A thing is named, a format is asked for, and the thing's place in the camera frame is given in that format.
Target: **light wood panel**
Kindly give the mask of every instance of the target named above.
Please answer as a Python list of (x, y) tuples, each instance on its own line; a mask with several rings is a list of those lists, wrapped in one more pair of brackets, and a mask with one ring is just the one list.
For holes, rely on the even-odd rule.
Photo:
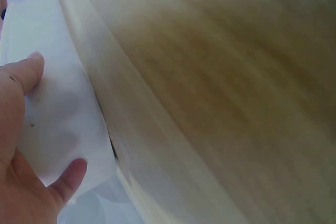
[(336, 222), (335, 0), (61, 0), (146, 223)]

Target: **wood grain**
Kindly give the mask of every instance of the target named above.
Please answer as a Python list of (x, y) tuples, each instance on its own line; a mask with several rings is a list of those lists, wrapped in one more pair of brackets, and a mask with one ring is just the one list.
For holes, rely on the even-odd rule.
[(336, 222), (335, 0), (61, 0), (146, 223)]

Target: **finger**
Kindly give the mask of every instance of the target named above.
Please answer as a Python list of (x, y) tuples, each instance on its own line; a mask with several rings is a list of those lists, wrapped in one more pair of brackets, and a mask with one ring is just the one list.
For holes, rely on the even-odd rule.
[(27, 59), (0, 67), (0, 71), (13, 77), (13, 81), (27, 94), (40, 81), (43, 75), (44, 58), (33, 52)]
[(57, 211), (74, 195), (83, 181), (87, 170), (87, 163), (83, 158), (78, 158), (68, 166), (62, 175), (48, 189), (55, 199)]
[(12, 160), (25, 114), (24, 94), (41, 79), (44, 59), (39, 53), (0, 67), (0, 165)]

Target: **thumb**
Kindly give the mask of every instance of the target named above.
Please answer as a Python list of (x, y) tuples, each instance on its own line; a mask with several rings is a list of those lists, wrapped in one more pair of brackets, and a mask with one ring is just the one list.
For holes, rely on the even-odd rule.
[(72, 161), (53, 184), (48, 186), (48, 190), (56, 202), (58, 212), (77, 191), (83, 181), (86, 170), (87, 162), (83, 158), (78, 158)]

